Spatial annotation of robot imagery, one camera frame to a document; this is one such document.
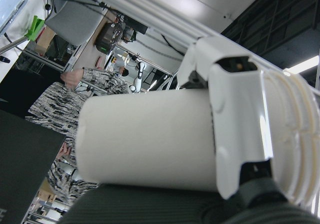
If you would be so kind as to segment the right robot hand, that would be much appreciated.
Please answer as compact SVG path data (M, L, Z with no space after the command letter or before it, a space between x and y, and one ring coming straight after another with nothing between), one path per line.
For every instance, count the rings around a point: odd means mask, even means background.
M187 50L180 90L89 98L85 193L62 224L317 224L320 108L308 83L222 36Z

